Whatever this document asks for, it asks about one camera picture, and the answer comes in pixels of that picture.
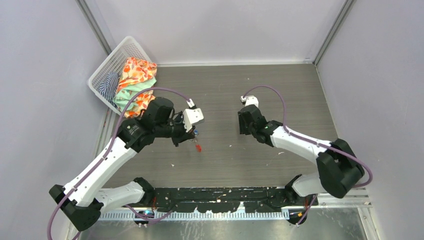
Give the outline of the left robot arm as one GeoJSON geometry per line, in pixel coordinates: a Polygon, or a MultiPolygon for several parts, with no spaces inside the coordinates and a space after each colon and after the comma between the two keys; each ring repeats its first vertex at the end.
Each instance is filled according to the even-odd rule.
{"type": "Polygon", "coordinates": [[[138,203],[148,207],[155,197],[154,187],[144,178],[103,190],[105,183],[127,161],[156,138],[171,139],[175,146],[195,138],[195,126],[204,121],[199,107],[190,100],[184,111],[175,112],[167,98],[152,100],[140,117],[123,120],[104,150],[72,181],[54,185],[50,196],[74,227],[83,232],[100,216],[122,206],[138,203]]]}

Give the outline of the red handled metal keyring holder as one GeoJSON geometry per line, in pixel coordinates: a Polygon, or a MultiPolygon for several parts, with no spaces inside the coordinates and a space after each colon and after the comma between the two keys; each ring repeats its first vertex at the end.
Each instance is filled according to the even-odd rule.
{"type": "Polygon", "coordinates": [[[198,135],[195,135],[194,138],[193,139],[190,139],[189,141],[194,144],[195,149],[196,149],[196,151],[198,153],[201,153],[202,152],[202,147],[200,145],[198,135]]]}

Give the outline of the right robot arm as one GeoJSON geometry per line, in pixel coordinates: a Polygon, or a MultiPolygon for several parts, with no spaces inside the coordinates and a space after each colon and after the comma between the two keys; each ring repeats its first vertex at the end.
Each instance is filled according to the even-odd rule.
{"type": "Polygon", "coordinates": [[[237,115],[240,134],[251,135],[261,144],[287,150],[316,165],[315,173],[297,175],[286,184],[285,198],[291,205],[321,193],[341,199],[365,176],[364,167],[354,160],[352,149],[342,139],[313,139],[281,122],[267,121],[253,104],[243,107],[237,115]]]}

